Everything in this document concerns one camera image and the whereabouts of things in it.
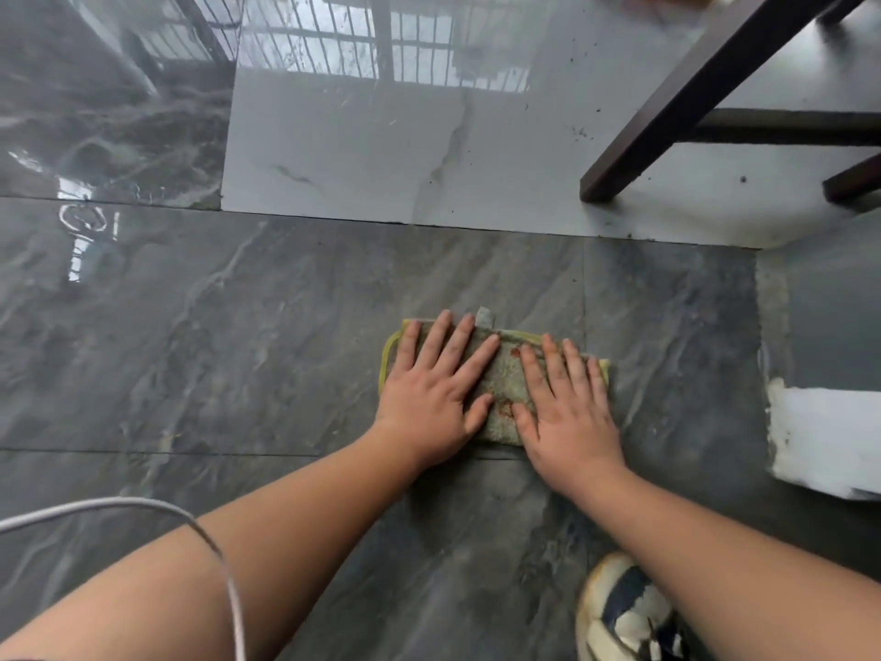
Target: white cable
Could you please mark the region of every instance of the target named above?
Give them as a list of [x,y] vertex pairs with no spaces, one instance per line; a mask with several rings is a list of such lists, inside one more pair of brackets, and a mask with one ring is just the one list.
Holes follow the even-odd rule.
[[87,510],[100,510],[103,508],[149,508],[152,510],[163,510],[168,513],[179,515],[187,520],[187,524],[194,532],[199,534],[209,547],[220,559],[226,571],[226,589],[229,591],[229,605],[233,610],[233,638],[235,643],[235,661],[246,661],[245,659],[245,625],[241,614],[241,600],[239,600],[239,592],[235,589],[233,574],[226,563],[223,553],[214,542],[214,538],[208,535],[199,522],[195,521],[190,513],[182,508],[178,508],[172,503],[166,503],[164,500],[145,499],[141,496],[108,496],[102,499],[83,499],[75,500],[72,503],[64,503],[60,506],[52,508],[44,508],[43,510],[35,510],[32,513],[17,515],[15,517],[7,517],[0,520],[0,534],[13,532],[17,529],[23,529],[32,524],[40,522],[49,522],[52,519],[81,513]]

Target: forearm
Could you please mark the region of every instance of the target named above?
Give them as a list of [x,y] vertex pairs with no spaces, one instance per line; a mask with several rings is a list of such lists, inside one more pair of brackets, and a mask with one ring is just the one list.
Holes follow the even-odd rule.
[[[233,571],[250,658],[280,651],[352,547],[417,472],[386,437],[368,433],[201,518]],[[72,622],[81,623],[79,633]],[[96,626],[119,634],[95,634]],[[0,655],[228,659],[232,641],[223,571],[183,528],[94,577],[0,646]]]
[[881,586],[869,578],[623,469],[580,487],[574,499],[633,556],[721,659],[875,653],[871,632],[881,619]]

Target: yellow cloth edge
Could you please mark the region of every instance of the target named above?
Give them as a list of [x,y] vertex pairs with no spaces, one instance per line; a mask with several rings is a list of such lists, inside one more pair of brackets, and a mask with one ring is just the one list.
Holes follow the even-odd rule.
[[[405,319],[401,321],[401,329],[393,333],[386,339],[386,344],[382,346],[382,361],[380,362],[380,394],[382,394],[382,388],[385,387],[386,374],[389,371],[389,355],[391,355],[391,346],[397,343],[398,339],[401,338],[401,335],[406,329],[407,324],[410,322],[410,319]],[[539,334],[531,334],[527,331],[518,331],[518,330],[502,330],[506,334],[510,334],[516,338],[522,338],[524,341],[529,341],[530,343],[534,343],[536,345],[541,345],[542,337]],[[602,379],[606,383],[606,387],[609,387],[609,366],[611,365],[611,361],[609,359],[601,359],[600,360],[600,371],[602,371]]]

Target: finger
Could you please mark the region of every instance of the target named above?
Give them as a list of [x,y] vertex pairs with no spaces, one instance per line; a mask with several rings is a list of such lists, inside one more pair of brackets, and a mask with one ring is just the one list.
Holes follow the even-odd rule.
[[590,374],[590,388],[593,391],[594,403],[606,415],[609,414],[609,393],[606,390],[605,380],[602,379],[602,369],[600,368],[599,359],[590,357],[588,359],[588,371]]
[[486,422],[486,416],[490,414],[492,406],[492,394],[484,394],[474,400],[468,412],[465,413],[465,433],[470,438]]
[[404,328],[400,340],[397,342],[397,355],[395,366],[391,368],[391,376],[398,376],[413,368],[413,360],[416,358],[416,342],[419,340],[418,320],[411,320]]
[[523,364],[523,375],[526,377],[526,388],[535,402],[535,410],[541,415],[542,408],[553,403],[553,393],[545,380],[545,374],[538,366],[535,351],[527,343],[520,346],[520,361]]
[[572,381],[569,380],[566,366],[563,366],[563,358],[559,355],[559,348],[553,342],[550,334],[542,336],[542,350],[545,351],[548,382],[551,384],[553,395],[557,399],[571,397],[574,394]]
[[462,360],[462,353],[465,352],[465,346],[471,338],[471,332],[474,331],[474,316],[466,313],[456,331],[446,341],[443,352],[438,357],[438,363],[435,365],[435,371],[445,375],[453,375],[456,372],[459,362]]
[[492,360],[492,357],[499,350],[499,335],[490,334],[486,341],[480,344],[480,347],[473,355],[468,357],[464,364],[456,371],[453,376],[453,394],[456,399],[464,399],[470,389],[483,375],[486,366]]
[[435,324],[432,325],[432,329],[422,344],[419,356],[416,357],[414,365],[416,368],[432,368],[437,363],[438,355],[441,354],[441,347],[443,347],[443,339],[446,338],[446,332],[452,321],[452,311],[443,311],[438,315],[438,319],[435,320]]
[[568,338],[563,341],[563,353],[566,355],[566,367],[569,369],[569,378],[572,380],[572,389],[575,390],[575,395],[583,401],[589,401],[588,370],[584,362],[581,361],[578,348]]
[[538,444],[538,427],[535,425],[535,418],[532,417],[530,409],[522,403],[513,403],[511,405],[513,421],[517,424],[517,433],[523,439],[523,447],[532,451]]

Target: black and white sneaker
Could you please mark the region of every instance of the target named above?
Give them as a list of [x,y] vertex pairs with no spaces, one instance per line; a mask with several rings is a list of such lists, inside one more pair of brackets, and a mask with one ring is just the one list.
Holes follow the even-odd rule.
[[575,643],[579,661],[688,659],[672,605],[621,552],[605,557],[584,583]]

